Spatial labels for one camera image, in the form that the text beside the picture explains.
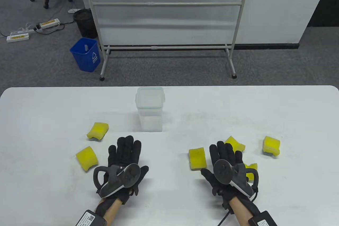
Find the person's right hand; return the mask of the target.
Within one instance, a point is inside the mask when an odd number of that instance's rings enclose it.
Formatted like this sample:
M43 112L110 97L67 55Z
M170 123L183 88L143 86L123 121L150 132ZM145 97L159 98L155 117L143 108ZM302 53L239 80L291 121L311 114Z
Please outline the person's right hand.
M242 152L233 151L233 147L229 143L224 143L223 141L218 141L217 144L212 144L209 147L210 156L212 164L214 165L219 159L224 159L230 163L231 166L234 166L237 163L243 163L242 161ZM224 185L220 183L215 175L210 172L208 169L200 170L202 176L210 183L212 186L212 194L214 196L219 195L223 199L223 207L225 209L230 209L230 201L237 197L238 199L247 200L248 197L242 194L239 190L231 185Z

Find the person's left hand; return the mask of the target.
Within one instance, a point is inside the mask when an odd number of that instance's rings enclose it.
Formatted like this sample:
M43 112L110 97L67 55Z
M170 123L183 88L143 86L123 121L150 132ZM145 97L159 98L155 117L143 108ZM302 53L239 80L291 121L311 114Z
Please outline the person's left hand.
M126 167L132 163L139 163L139 157L141 154L141 142L139 140L134 140L133 136L129 135L126 137L120 137L117 140L117 145L111 145L109 147L109 157L108 157L108 167L112 165ZM119 200L124 205L130 196L138 195L139 193L139 184L149 171L148 166L143 166L140 168L141 174L136 184L131 188L122 188L117 191L115 194L107 197L105 202L109 206L113 205L116 200Z

